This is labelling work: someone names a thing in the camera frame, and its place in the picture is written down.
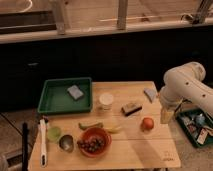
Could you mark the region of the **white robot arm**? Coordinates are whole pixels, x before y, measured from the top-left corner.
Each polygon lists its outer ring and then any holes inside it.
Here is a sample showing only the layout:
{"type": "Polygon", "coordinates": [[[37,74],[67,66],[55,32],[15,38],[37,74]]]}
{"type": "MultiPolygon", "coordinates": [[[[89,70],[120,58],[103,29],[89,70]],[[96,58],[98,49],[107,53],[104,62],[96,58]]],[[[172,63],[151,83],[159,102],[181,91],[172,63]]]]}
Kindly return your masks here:
{"type": "Polygon", "coordinates": [[[205,68],[198,62],[189,62],[165,72],[164,86],[159,92],[162,124],[169,123],[184,99],[213,117],[213,88],[203,83],[205,76],[205,68]]]}

